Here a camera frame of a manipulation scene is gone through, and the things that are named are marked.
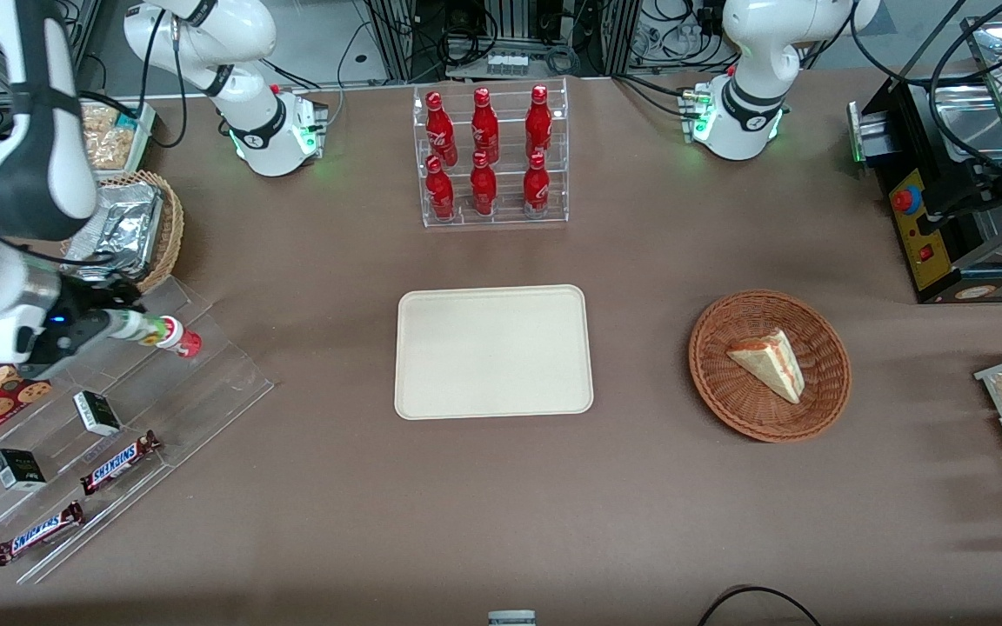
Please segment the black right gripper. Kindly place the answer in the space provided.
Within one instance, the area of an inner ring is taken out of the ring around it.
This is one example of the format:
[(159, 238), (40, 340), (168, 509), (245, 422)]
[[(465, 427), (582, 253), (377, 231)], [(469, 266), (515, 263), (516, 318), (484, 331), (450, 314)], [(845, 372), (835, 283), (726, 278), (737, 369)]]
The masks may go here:
[(146, 314), (143, 294), (134, 282), (112, 278), (85, 282), (61, 277), (60, 292), (36, 336), (30, 356), (19, 364), (24, 379), (48, 379), (70, 360), (124, 327), (122, 314), (99, 310), (134, 310)]

